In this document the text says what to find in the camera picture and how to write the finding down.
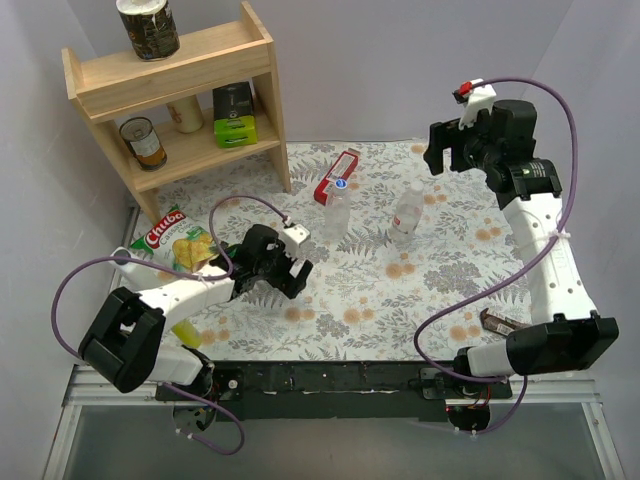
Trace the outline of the clear bottle cap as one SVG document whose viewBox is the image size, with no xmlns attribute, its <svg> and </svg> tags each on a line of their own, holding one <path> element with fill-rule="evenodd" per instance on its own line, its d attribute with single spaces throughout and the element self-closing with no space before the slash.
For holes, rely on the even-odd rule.
<svg viewBox="0 0 640 480">
<path fill-rule="evenodd" d="M 412 192 L 421 193 L 424 191 L 424 184 L 421 181 L 413 181 L 409 186 L 409 190 Z"/>
</svg>

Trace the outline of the clear plastic bottle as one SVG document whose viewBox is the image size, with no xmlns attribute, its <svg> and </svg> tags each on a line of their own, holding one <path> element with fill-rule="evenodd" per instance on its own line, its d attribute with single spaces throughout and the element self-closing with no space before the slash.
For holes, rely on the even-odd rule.
<svg viewBox="0 0 640 480">
<path fill-rule="evenodd" d="M 324 209 L 324 233 L 328 240 L 341 239 L 347 233 L 350 219 L 348 185 L 346 189 L 339 190 L 335 182 L 331 185 Z"/>
</svg>

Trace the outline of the clear bottle with red label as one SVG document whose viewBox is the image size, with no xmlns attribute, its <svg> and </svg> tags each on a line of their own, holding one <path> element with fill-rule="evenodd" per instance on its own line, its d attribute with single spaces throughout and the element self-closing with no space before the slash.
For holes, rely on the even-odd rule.
<svg viewBox="0 0 640 480">
<path fill-rule="evenodd" d="M 424 208 L 423 192 L 412 192 L 408 187 L 398 200 L 388 230 L 393 243 L 406 243 L 413 238 Z"/>
</svg>

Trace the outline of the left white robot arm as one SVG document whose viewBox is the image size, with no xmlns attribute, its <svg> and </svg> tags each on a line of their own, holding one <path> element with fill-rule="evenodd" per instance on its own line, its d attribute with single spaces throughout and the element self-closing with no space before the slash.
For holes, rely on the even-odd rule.
<svg viewBox="0 0 640 480">
<path fill-rule="evenodd" d="M 163 345 L 164 333 L 212 305 L 234 300 L 258 281 L 295 298 L 313 268 L 298 260 L 309 237 L 300 224 L 282 231 L 256 224 L 241 243 L 212 259 L 198 280 L 112 291 L 80 343 L 81 359 L 122 393 L 147 381 L 168 382 L 190 399 L 205 398 L 214 386 L 213 361 L 195 347 Z"/>
</svg>

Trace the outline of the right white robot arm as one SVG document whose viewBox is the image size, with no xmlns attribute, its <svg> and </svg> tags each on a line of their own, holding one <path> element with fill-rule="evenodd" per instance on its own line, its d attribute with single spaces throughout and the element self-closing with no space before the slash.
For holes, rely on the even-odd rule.
<svg viewBox="0 0 640 480">
<path fill-rule="evenodd" d="M 452 383 L 475 397 L 491 377 L 589 369 L 619 336 L 617 322 L 599 314 L 580 278 L 568 234 L 560 223 L 568 204 L 554 164 L 535 157 L 537 112 L 522 100 L 499 100 L 474 121 L 431 125 L 424 160 L 432 174 L 479 169 L 496 195 L 522 261 L 528 265 L 531 325 L 489 345 L 462 349 Z"/>
</svg>

